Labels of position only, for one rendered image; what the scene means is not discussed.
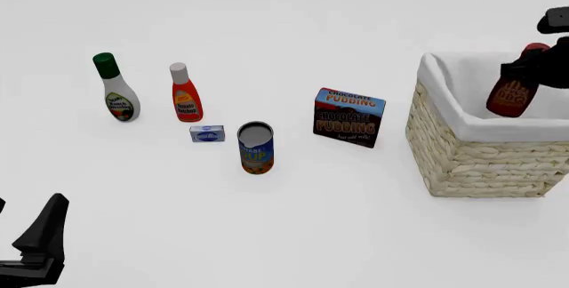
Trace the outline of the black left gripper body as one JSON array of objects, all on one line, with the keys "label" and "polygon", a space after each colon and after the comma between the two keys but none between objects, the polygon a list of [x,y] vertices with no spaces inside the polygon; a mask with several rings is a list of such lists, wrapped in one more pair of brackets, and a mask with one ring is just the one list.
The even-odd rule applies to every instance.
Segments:
[{"label": "black left gripper body", "polygon": [[37,261],[0,260],[0,285],[57,284],[65,265],[54,258]]}]

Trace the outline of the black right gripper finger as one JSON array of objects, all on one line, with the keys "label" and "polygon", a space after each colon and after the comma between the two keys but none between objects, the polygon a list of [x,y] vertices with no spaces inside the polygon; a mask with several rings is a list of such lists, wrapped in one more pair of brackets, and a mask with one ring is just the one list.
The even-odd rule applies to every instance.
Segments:
[{"label": "black right gripper finger", "polygon": [[512,63],[502,63],[500,79],[517,80],[531,84],[541,84],[541,76],[545,71],[542,65],[541,52],[528,52]]}]

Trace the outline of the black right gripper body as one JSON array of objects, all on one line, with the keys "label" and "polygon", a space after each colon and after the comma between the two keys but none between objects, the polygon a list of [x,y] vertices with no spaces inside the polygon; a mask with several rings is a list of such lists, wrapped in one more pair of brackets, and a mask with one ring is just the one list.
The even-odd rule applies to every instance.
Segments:
[{"label": "black right gripper body", "polygon": [[540,84],[557,89],[569,89],[569,36],[542,53]]}]

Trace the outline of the dark red bbq sauce bottle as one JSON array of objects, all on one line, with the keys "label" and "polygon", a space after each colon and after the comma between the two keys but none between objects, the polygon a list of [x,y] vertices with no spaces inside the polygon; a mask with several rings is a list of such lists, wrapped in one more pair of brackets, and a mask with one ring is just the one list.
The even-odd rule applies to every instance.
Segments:
[{"label": "dark red bbq sauce bottle", "polygon": [[[524,48],[520,56],[528,52],[545,52],[548,49],[547,44],[531,43]],[[519,117],[528,108],[538,87],[538,84],[499,78],[489,94],[486,108],[498,116]]]}]

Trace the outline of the wicker basket with white liner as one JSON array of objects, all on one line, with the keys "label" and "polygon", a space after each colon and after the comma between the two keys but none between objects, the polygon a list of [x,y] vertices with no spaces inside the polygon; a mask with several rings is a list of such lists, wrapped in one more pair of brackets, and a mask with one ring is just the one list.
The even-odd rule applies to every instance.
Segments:
[{"label": "wicker basket with white liner", "polygon": [[405,135],[432,196],[539,197],[569,175],[569,89],[540,87],[515,118],[486,108],[514,58],[422,55]]}]

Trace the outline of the small black plate on stalk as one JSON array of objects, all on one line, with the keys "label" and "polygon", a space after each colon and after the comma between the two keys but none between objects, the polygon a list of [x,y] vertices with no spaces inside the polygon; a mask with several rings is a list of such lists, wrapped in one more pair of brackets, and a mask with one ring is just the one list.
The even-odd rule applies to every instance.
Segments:
[{"label": "small black plate on stalk", "polygon": [[537,24],[541,34],[569,33],[569,6],[548,9]]}]

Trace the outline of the ranch dressing bottle green cap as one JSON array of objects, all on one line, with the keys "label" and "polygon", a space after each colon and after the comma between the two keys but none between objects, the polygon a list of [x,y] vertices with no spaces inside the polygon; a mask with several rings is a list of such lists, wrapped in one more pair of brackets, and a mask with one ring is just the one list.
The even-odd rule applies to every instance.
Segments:
[{"label": "ranch dressing bottle green cap", "polygon": [[140,101],[122,77],[114,55],[101,52],[92,61],[104,84],[104,100],[110,114],[119,122],[133,122],[140,114]]}]

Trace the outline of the chocolate pudding box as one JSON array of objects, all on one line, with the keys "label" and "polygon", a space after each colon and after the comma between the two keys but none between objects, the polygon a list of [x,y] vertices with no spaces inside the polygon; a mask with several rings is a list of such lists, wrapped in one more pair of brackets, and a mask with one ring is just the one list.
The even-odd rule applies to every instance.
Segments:
[{"label": "chocolate pudding box", "polygon": [[321,88],[315,97],[313,133],[374,148],[386,101]]}]

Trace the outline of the small blue white box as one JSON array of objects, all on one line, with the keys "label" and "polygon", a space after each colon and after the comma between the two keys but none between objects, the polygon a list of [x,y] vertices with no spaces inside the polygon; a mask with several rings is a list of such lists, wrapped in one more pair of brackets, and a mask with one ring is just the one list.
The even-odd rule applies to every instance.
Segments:
[{"label": "small blue white box", "polygon": [[189,133],[195,143],[223,142],[225,140],[223,125],[193,125],[189,128]]}]

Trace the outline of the red ketchup bottle white cap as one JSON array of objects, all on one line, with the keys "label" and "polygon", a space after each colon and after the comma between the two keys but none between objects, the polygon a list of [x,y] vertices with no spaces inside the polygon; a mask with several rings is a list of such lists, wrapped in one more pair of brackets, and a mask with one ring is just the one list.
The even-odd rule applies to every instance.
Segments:
[{"label": "red ketchup bottle white cap", "polygon": [[170,67],[172,76],[172,101],[176,116],[181,122],[199,122],[204,111],[196,87],[188,76],[184,63],[173,63]]}]

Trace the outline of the blue orange soup can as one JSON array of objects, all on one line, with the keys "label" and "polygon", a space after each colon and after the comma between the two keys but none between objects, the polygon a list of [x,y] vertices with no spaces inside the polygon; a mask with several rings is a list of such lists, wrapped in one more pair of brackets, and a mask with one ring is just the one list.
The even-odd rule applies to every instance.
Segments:
[{"label": "blue orange soup can", "polygon": [[274,166],[273,130],[264,122],[243,124],[237,131],[243,169],[253,175],[268,172]]}]

